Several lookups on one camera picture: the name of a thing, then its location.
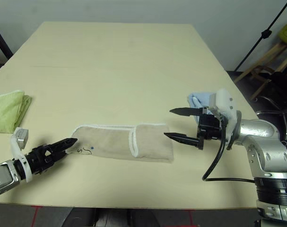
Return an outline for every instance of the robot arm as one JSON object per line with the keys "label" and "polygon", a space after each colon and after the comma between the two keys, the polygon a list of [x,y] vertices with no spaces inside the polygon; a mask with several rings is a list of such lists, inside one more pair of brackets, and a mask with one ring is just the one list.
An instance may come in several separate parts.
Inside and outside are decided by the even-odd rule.
{"label": "robot arm", "polygon": [[[204,140],[221,140],[219,152],[203,180],[255,183],[258,212],[268,218],[263,219],[260,225],[287,226],[287,149],[280,142],[279,132],[273,124],[263,120],[242,120],[241,112],[236,111],[233,99],[226,90],[211,95],[209,106],[199,109],[176,108],[171,112],[184,116],[197,115],[199,124],[197,138],[174,132],[165,133],[169,138],[199,149],[203,149]],[[206,178],[221,158],[225,145],[231,149],[234,143],[245,146],[254,180]]]}
{"label": "robot arm", "polygon": [[16,128],[11,136],[10,144],[13,160],[0,163],[0,194],[16,187],[20,181],[30,182],[33,174],[41,174],[46,169],[62,159],[65,150],[77,141],[75,138],[67,138],[54,144],[41,145],[24,155],[24,149],[28,139],[28,130]]}

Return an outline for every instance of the table leg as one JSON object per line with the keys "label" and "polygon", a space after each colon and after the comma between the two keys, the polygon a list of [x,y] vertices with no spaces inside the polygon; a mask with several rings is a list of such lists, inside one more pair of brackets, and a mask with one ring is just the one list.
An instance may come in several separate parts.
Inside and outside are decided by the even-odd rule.
{"label": "table leg", "polygon": [[1,34],[0,34],[0,49],[8,59],[10,59],[13,56],[12,51],[6,44],[5,40],[2,38]]}

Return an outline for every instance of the black chair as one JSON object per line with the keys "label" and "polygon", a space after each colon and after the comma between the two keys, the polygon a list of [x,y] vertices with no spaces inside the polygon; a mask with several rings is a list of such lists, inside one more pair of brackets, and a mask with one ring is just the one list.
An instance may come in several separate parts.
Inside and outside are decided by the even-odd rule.
{"label": "black chair", "polygon": [[287,67],[282,72],[274,72],[269,79],[268,87],[258,98],[268,101],[275,110],[257,111],[256,114],[273,114],[282,117],[284,133],[281,142],[287,145]]}

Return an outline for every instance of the black cable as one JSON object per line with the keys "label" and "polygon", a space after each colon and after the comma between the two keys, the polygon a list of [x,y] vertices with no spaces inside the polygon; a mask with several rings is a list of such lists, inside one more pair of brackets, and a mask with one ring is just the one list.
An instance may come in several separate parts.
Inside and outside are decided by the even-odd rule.
{"label": "black cable", "polygon": [[253,50],[256,48],[256,46],[259,44],[259,42],[262,39],[266,39],[270,36],[271,31],[270,28],[273,26],[273,24],[276,22],[276,20],[280,17],[280,15],[283,13],[283,11],[286,9],[287,7],[287,3],[285,4],[285,6],[281,9],[281,11],[278,13],[278,15],[275,17],[275,19],[272,21],[272,23],[269,25],[269,27],[264,30],[263,32],[261,32],[261,37],[258,39],[258,41],[255,43],[255,45],[251,48],[251,50],[247,53],[247,55],[242,59],[242,61],[239,63],[239,65],[235,68],[234,71],[237,71],[240,66],[243,64],[243,62],[245,62],[245,60],[248,58],[248,56],[253,52]]}
{"label": "black cable", "polygon": [[249,182],[249,183],[255,183],[254,180],[248,180],[248,179],[243,179],[243,178],[207,178],[211,172],[214,170],[214,168],[216,167],[216,165],[218,164],[219,160],[222,157],[224,148],[225,148],[225,143],[226,143],[226,126],[227,126],[228,120],[226,117],[222,117],[221,120],[221,143],[220,143],[220,148],[219,151],[214,159],[214,161],[212,162],[212,164],[210,165],[210,167],[208,168],[208,170],[205,172],[205,174],[202,177],[203,181],[242,181],[242,182]]}

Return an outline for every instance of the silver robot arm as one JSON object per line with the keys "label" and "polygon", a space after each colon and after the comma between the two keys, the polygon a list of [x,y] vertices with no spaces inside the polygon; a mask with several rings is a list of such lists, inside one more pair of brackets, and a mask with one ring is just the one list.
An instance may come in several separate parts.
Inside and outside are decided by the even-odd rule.
{"label": "silver robot arm", "polygon": [[247,150],[259,214],[287,221],[287,149],[279,140],[277,128],[263,120],[241,120],[235,143]]}
{"label": "silver robot arm", "polygon": [[[242,120],[233,98],[225,89],[210,95],[209,105],[201,108],[175,108],[172,113],[199,116],[197,138],[180,133],[165,133],[169,138],[203,149],[204,140],[221,140],[219,151],[202,179],[204,181],[242,181],[255,183],[257,208],[265,219],[257,227],[287,227],[287,149],[279,140],[277,128],[263,120]],[[208,178],[224,148],[233,144],[247,150],[254,180],[241,178]]]}

